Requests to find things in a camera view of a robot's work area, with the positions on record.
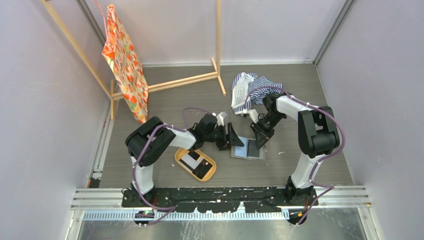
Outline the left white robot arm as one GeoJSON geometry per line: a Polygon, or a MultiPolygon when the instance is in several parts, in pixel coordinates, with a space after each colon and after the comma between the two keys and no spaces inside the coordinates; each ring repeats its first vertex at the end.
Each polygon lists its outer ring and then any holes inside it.
{"type": "Polygon", "coordinates": [[[141,207],[153,202],[154,164],[169,147],[176,147],[175,161],[200,182],[207,182],[215,174],[216,163],[201,152],[204,143],[214,143],[218,150],[244,147],[232,123],[225,124],[225,113],[205,114],[187,129],[176,128],[154,116],[133,131],[125,140],[132,162],[131,190],[141,207]]]}

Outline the orange oval tray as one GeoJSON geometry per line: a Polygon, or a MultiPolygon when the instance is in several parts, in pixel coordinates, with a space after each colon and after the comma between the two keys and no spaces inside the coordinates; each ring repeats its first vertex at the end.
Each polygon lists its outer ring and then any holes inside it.
{"type": "Polygon", "coordinates": [[[217,165],[209,156],[197,150],[179,148],[175,155],[176,162],[199,182],[208,182],[217,170],[217,165]]]}

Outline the grey card holder wallet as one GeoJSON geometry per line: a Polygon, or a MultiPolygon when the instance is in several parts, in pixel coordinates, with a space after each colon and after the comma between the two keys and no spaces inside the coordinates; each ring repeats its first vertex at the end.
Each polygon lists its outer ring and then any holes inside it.
{"type": "Polygon", "coordinates": [[[258,148],[255,138],[239,137],[244,146],[232,146],[230,156],[235,159],[264,160],[265,148],[258,148]]]}

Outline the black VIP credit card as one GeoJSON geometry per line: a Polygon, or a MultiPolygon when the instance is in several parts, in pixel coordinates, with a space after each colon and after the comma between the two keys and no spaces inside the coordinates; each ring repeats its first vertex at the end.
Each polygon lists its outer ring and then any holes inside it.
{"type": "Polygon", "coordinates": [[[263,148],[257,149],[256,139],[248,139],[247,141],[247,157],[253,159],[263,158],[263,148]]]}

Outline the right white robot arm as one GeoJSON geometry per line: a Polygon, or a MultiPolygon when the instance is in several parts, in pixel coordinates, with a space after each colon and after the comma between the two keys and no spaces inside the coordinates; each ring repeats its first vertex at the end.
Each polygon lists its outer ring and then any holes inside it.
{"type": "Polygon", "coordinates": [[[322,158],[339,147],[340,137],[333,110],[329,106],[309,105],[290,94],[268,93],[263,104],[267,113],[257,116],[251,129],[258,148],[263,147],[275,134],[275,126],[286,118],[297,122],[297,139],[301,155],[295,171],[283,190],[284,198],[291,205],[299,205],[314,199],[313,180],[322,158]]]}

